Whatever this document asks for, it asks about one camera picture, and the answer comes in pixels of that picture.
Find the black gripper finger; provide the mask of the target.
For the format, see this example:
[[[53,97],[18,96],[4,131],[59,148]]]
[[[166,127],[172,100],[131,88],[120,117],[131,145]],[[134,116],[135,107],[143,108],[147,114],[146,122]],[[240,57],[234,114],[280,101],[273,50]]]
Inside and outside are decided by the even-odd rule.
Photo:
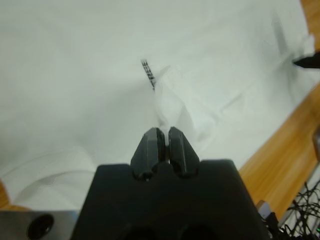
[[[320,53],[294,60],[293,64],[305,69],[320,69]]]
[[[200,159],[182,131],[171,127],[168,133],[169,161],[173,171],[181,178],[198,174]]]
[[[150,179],[157,173],[158,164],[165,160],[165,136],[157,127],[144,133],[133,157],[130,167],[136,179]]]

